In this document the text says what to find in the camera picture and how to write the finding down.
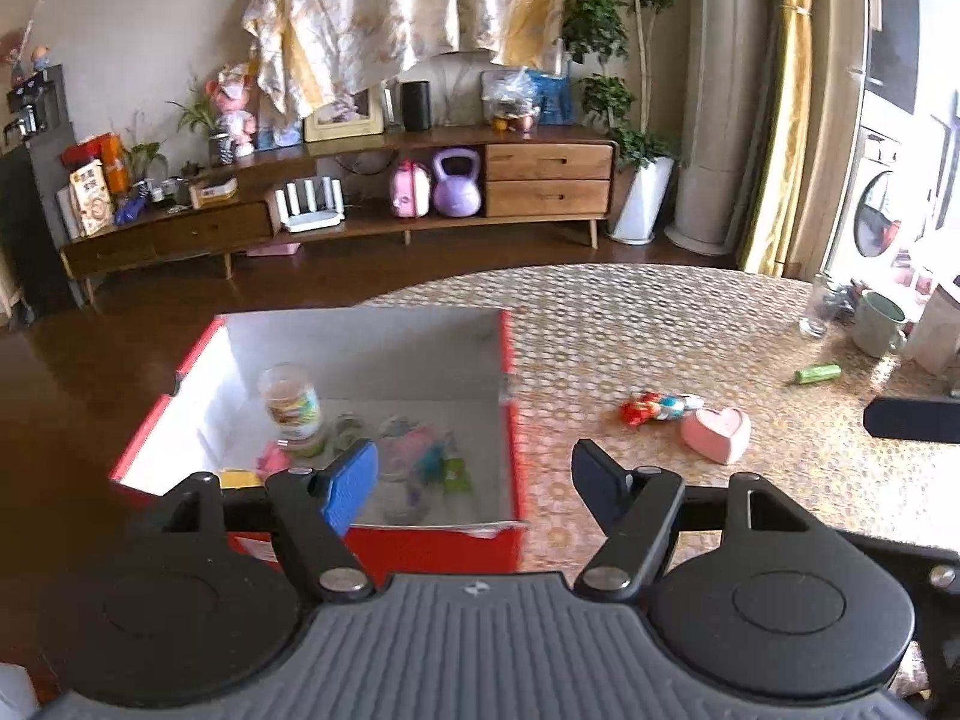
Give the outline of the red orange toy figure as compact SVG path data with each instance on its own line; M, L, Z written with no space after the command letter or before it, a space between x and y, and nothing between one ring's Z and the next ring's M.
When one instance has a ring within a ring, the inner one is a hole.
M625 400L619 406L619 420L628 427L640 427L649 421L659 419L662 411L662 398L656 392L644 392Z

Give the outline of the pink heart-shaped box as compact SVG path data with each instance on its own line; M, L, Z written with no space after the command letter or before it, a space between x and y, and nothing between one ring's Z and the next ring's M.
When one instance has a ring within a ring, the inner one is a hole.
M747 452L752 421L739 408L700 408L683 417L680 435L688 449L706 460L731 465Z

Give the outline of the yellow small box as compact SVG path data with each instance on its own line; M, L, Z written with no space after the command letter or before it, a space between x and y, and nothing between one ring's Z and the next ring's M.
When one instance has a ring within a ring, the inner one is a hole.
M254 470L247 468L221 468L217 471L220 486L229 489L256 489L262 486L262 479Z

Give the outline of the pink folded card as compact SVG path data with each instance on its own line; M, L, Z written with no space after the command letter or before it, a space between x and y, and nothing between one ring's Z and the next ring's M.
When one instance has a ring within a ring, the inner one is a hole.
M291 458L278 442L270 442L262 455L257 458L256 473L260 479L267 479L275 473L283 473L291 466Z

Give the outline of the white thermos pitcher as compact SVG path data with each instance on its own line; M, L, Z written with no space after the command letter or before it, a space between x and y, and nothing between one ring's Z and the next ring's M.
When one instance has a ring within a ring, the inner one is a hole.
M903 356L940 376L957 358L960 337L960 299L955 283L940 283L926 302L903 346Z

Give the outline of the green ceramic mug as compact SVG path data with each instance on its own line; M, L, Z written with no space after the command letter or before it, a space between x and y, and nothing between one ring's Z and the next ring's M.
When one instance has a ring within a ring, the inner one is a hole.
M905 323L907 317L900 305L878 291L867 289L857 301L851 338L857 348L871 358L896 355L907 343Z

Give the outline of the small green tube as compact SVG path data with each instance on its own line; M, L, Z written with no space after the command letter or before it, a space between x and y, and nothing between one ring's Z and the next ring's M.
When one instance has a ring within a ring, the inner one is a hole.
M805 366L797 369L793 375L793 382L796 385L811 385L811 383L830 382L836 380L843 374L843 369L836 362L825 362L825 364L814 364L814 366Z

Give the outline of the clear drinking glass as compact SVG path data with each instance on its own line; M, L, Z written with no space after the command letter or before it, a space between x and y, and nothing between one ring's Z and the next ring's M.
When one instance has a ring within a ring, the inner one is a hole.
M825 337L828 323L836 316L838 301L836 283L827 273L817 273L811 282L811 292L804 312L797 322L799 332L809 338Z

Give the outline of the wooden TV cabinet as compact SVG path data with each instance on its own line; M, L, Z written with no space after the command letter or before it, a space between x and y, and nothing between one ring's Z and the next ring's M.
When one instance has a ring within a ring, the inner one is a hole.
M465 218L428 211L423 218L392 213L389 181L405 161L428 167L452 149L455 166L478 161L480 210ZM233 273L239 252L267 245L369 238L500 224L584 223L590 245L610 213L617 147L584 127L539 125L527 133L496 132L486 125L430 132L389 132L261 151L228 167L212 167L189 184L228 187L224 199L203 200L182 211L146 210L132 223L78 239L60 249L65 271L88 296L94 280L117 271L218 255ZM325 229L293 232L293 211L308 208L304 179L322 192L342 182L345 220Z

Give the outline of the orange snack box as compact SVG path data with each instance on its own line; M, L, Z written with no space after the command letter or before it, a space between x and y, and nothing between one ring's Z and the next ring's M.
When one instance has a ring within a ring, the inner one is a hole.
M112 226L112 199L99 160L73 171L67 187L57 192L57 200L72 241L89 238Z

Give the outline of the black water dispenser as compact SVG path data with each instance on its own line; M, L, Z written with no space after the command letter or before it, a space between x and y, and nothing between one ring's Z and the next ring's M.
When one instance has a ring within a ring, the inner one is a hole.
M25 307L41 317L83 304L60 249L70 242L57 192L68 185L62 153L75 145L64 67L39 70L7 93L3 127L2 255Z

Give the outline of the plastic bag of fruit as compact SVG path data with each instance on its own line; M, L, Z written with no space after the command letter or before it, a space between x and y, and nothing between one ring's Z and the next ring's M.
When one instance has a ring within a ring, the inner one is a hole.
M539 91L527 68L497 68L480 76L485 121L494 132L529 133L540 115Z

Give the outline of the black cylindrical speaker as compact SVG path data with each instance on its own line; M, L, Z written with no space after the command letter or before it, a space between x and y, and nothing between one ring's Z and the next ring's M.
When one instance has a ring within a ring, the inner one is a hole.
M400 112L407 132L428 132L433 126L431 89L427 80L413 80L400 85Z

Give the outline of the yellow curtain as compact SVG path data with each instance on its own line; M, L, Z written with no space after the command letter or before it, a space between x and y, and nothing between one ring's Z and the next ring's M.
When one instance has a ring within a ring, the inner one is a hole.
M766 0L760 102L743 174L739 265L779 277L799 213L811 123L812 0Z

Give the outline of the floral hanging cloth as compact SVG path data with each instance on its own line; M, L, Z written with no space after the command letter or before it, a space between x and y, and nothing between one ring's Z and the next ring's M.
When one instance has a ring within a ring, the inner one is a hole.
M284 121L379 85L436 55L485 52L542 68L565 0L251 0L242 24L256 87Z

